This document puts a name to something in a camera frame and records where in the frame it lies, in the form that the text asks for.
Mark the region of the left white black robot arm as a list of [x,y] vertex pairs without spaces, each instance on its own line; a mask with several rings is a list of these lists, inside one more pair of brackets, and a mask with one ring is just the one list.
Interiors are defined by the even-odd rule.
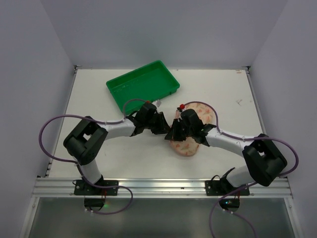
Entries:
[[83,180],[100,188],[104,179],[95,160],[104,141],[117,137],[131,137],[149,129],[153,134],[167,134],[170,130],[163,112],[152,103],[124,116],[120,121],[98,122],[87,116],[67,135],[63,145],[77,163]]

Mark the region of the peach patterned mesh laundry bag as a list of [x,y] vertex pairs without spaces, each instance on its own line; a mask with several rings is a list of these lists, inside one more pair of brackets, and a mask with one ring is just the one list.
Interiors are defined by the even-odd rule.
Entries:
[[[202,120],[203,124],[214,124],[215,123],[215,113],[210,106],[202,103],[186,103],[180,105],[180,109],[187,110],[193,109],[199,119]],[[199,144],[191,137],[187,137],[184,141],[170,141],[171,148],[181,156],[190,157],[194,156],[198,151]]]

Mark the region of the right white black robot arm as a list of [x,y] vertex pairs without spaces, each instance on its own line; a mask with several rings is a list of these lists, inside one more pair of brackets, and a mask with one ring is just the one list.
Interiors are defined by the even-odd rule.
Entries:
[[248,183],[269,186],[287,166],[287,160],[277,146],[265,134],[258,137],[228,135],[214,124],[204,124],[193,109],[188,109],[175,119],[166,140],[184,141],[191,137],[196,143],[207,147],[216,147],[245,160],[245,165],[231,168],[222,177],[223,185],[233,188]]

